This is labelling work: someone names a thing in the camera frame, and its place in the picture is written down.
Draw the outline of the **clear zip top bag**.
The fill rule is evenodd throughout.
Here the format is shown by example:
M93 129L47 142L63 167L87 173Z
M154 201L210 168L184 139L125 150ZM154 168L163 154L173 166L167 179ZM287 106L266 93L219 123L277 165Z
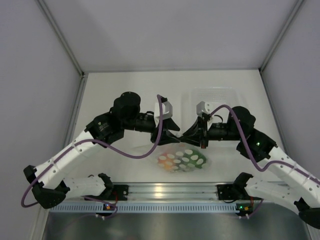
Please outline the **clear zip top bag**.
M169 173L203 172L212 164L199 147L184 142L158 145L145 159Z

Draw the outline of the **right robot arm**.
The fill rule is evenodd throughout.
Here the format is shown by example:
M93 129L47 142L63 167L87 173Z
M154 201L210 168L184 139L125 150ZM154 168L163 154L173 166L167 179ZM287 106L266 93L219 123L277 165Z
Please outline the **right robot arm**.
M218 107L229 111L226 123L210 123L214 112L201 113L179 138L181 142L205 149L210 141L237 141L236 150L255 169L270 171L285 185L266 182L242 172L228 186L233 200L258 198L287 208L313 228L320 227L320 180L307 172L265 133L255 129L256 118L243 106Z

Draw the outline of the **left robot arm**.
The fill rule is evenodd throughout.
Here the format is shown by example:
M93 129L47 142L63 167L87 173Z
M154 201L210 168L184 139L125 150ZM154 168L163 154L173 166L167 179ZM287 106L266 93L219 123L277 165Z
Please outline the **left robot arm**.
M68 178L69 173L102 149L112 150L126 158L139 160L150 156L157 146L177 143L172 131L180 128L172 120L173 107L167 98L158 95L153 111L141 112L141 97L132 91L122 93L106 113L96 116L85 129L63 150L37 166L28 165L23 173L29 186L21 199L26 204L32 192L36 203L51 209L66 199L83 197L103 201L113 194L114 185L106 174L85 178ZM152 148L142 155L125 153L112 144L124 137L126 130L149 133Z

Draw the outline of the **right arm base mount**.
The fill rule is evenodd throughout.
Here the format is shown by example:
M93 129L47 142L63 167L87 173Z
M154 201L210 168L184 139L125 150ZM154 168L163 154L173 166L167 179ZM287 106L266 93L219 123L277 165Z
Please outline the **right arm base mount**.
M237 201L247 198L244 188L235 184L218 184L216 187L219 200Z

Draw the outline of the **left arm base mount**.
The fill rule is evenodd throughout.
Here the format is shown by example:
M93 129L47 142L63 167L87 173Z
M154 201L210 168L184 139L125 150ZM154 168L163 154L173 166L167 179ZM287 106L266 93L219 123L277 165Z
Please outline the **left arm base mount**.
M111 201L127 201L129 194L129 185L127 184L115 184L109 200Z

